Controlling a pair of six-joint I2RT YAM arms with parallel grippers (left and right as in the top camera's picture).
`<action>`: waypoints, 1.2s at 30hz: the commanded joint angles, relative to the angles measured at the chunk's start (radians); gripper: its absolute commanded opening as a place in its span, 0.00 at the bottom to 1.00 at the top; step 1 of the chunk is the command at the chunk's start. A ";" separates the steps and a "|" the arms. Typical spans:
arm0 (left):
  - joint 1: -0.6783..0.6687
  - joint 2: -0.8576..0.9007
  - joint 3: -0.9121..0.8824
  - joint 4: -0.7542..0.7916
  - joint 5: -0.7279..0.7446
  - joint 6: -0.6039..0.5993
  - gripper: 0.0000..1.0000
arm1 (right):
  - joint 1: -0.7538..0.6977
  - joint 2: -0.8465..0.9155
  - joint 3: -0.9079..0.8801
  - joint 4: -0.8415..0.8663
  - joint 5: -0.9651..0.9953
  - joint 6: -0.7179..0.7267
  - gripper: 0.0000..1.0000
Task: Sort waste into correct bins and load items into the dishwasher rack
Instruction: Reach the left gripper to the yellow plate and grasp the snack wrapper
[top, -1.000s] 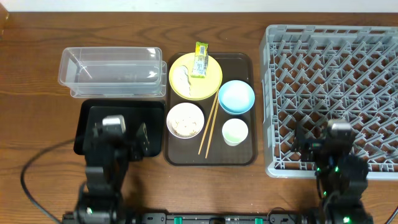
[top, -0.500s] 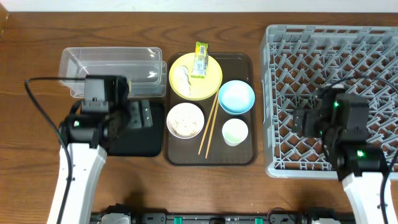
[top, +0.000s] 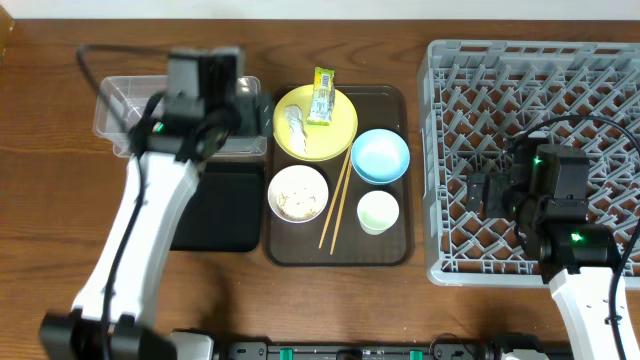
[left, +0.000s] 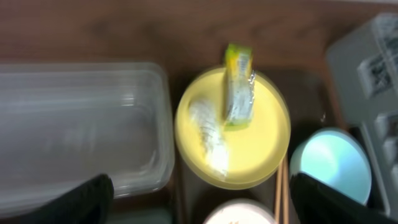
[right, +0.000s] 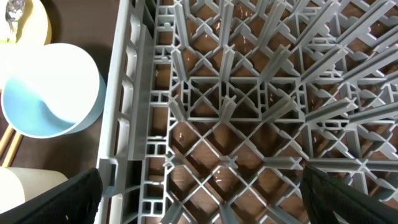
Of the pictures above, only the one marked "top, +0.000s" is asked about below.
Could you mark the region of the white tissue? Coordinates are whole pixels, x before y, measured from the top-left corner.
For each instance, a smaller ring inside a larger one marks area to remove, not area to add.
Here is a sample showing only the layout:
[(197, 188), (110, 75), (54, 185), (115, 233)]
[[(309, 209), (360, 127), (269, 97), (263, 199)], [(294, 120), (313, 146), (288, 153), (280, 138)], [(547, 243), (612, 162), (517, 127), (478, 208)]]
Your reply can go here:
[(305, 155), (307, 135), (304, 131), (301, 108), (297, 105), (288, 105), (284, 109), (284, 119), (289, 126), (289, 144), (292, 151), (298, 155)]

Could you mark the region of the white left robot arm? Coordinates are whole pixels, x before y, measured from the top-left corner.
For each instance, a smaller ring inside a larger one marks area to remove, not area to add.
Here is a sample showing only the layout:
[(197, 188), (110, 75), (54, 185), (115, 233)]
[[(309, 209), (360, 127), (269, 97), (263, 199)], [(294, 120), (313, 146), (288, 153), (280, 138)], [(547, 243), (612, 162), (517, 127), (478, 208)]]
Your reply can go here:
[(40, 343), (50, 359), (212, 359), (215, 341), (195, 330), (154, 332), (158, 290), (179, 220), (207, 161), (233, 136), (272, 130), (269, 94), (241, 94), (239, 47), (166, 52), (166, 89), (152, 95), (128, 125), (101, 89), (90, 51), (143, 56), (156, 49), (90, 44), (77, 64), (126, 137), (130, 159), (123, 197), (101, 256), (66, 315), (46, 313)]

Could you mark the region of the rice and nut leftovers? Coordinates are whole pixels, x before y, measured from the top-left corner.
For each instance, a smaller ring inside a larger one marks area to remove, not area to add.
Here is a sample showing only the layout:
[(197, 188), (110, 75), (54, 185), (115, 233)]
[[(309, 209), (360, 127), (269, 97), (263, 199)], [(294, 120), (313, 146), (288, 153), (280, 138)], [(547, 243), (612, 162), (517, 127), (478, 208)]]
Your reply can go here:
[(279, 212), (294, 221), (307, 220), (319, 212), (321, 201), (310, 190), (281, 191), (277, 197)]

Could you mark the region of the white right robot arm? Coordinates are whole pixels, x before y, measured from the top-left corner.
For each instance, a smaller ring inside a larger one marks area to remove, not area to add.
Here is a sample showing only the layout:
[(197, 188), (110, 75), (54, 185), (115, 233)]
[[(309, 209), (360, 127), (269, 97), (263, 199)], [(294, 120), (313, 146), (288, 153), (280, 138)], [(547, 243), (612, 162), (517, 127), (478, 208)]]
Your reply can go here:
[(638, 358), (625, 261), (613, 232), (588, 220), (587, 154), (535, 137), (510, 146), (507, 172), (468, 175), (466, 210), (513, 223), (561, 313), (574, 358)]

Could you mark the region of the white cup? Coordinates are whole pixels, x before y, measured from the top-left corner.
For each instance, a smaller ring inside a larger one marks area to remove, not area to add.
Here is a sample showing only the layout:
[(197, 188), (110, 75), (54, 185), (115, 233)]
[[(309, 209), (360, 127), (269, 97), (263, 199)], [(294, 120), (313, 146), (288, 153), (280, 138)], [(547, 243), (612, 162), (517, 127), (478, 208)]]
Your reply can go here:
[(369, 235), (379, 235), (395, 224), (400, 208), (393, 195), (375, 190), (359, 200), (356, 212), (362, 229)]

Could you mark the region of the white bowl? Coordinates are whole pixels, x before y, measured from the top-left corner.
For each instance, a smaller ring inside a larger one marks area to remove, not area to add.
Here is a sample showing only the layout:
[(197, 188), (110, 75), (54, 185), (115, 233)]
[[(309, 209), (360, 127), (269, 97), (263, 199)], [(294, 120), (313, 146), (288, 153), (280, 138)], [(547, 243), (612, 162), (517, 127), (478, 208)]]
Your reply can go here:
[(329, 188), (323, 175), (306, 165), (292, 165), (271, 179), (267, 200), (280, 219), (300, 224), (313, 220), (326, 207)]

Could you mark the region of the green snack wrapper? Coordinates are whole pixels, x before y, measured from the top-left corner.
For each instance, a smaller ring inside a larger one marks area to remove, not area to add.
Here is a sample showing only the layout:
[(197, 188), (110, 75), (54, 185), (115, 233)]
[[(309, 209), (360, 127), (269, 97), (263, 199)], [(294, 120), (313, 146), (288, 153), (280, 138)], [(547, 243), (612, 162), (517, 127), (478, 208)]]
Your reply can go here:
[(307, 122), (312, 125), (330, 125), (335, 102), (335, 71), (316, 67), (311, 105)]

